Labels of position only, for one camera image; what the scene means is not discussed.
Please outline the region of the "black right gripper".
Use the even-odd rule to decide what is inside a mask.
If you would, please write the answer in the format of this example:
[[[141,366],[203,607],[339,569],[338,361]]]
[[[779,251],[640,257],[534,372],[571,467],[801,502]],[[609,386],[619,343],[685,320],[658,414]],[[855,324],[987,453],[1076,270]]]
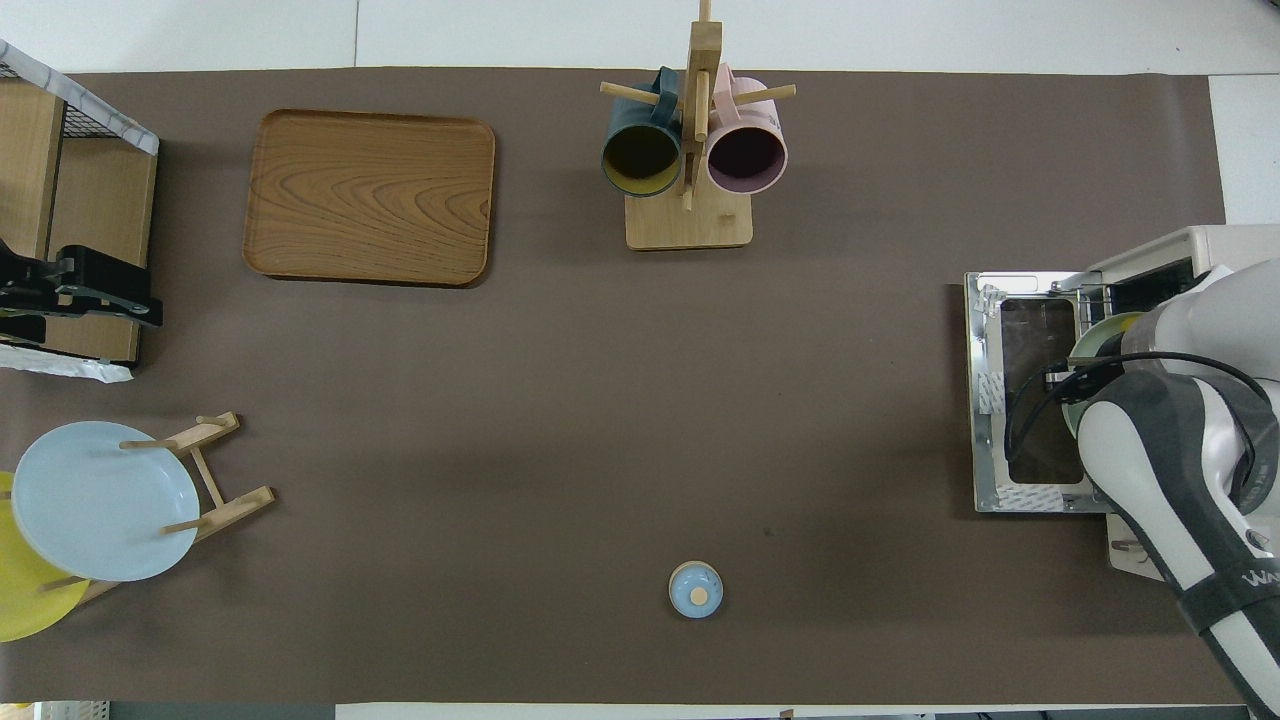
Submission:
[[[1093,398],[1124,373],[1124,361],[1115,357],[1096,357],[1076,365],[1053,363],[1043,370],[1043,388],[1056,404],[1079,404]]]

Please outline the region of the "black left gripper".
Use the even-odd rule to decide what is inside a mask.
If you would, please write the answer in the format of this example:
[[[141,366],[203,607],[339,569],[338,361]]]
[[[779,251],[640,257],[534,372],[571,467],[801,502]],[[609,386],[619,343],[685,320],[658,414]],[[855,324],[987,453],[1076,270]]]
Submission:
[[[87,246],[64,246],[54,261],[27,258],[1,242],[3,338],[40,346],[47,316],[116,316],[163,327],[163,301],[150,272]]]

